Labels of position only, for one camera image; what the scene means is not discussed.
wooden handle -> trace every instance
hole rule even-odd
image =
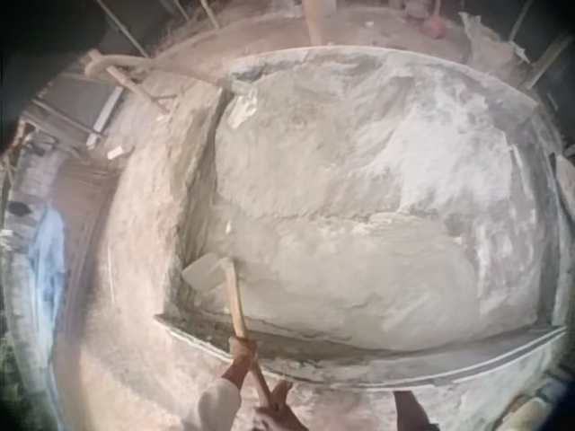
[[[222,267],[226,272],[226,291],[227,299],[230,303],[230,313],[232,314],[232,323],[234,324],[235,335],[241,339],[248,339],[248,329],[245,326],[242,311],[242,298],[240,297],[240,287],[237,282],[237,273],[235,266],[231,259],[225,259],[222,262]],[[262,407],[272,408],[274,406],[273,399],[271,398],[270,388],[266,382],[263,373],[261,372],[260,364],[256,360],[252,365],[252,374],[256,382],[256,390],[260,398]]]

cement mixing box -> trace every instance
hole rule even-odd
[[[170,299],[158,319],[215,356],[238,268],[265,371],[337,387],[458,381],[563,333],[568,240],[553,132],[523,93],[466,66],[382,48],[234,62],[199,140]]]

blue tarp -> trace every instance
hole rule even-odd
[[[37,349],[43,365],[48,367],[66,283],[64,219],[51,203],[38,222],[28,249],[28,261]]]

sleeve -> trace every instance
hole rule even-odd
[[[219,378],[201,394],[184,422],[184,431],[230,431],[242,396],[227,379]]]

dirt ground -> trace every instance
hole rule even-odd
[[[226,62],[273,49],[309,45],[298,13],[278,12],[273,1],[232,2],[220,15],[223,29],[173,45],[162,56],[221,72]],[[275,18],[254,16],[275,12]],[[443,40],[428,40],[384,8],[342,9],[326,26],[333,43],[408,49],[462,62],[469,44],[451,27]],[[197,154],[187,130],[202,121],[216,98],[208,84],[152,73],[153,95],[175,94],[164,103],[168,117],[130,95],[113,120],[109,150],[133,149],[119,181],[103,233],[84,339],[78,358],[84,423],[93,430],[179,429],[180,418],[226,365],[170,337],[154,321],[163,311],[163,286],[177,232],[176,215],[186,188],[184,173]],[[430,418],[449,430],[489,429],[509,401],[550,364],[558,346],[483,378],[416,392]],[[326,391],[299,384],[289,400],[312,429],[394,429],[389,392]],[[247,428],[256,401],[252,383],[234,429]]]

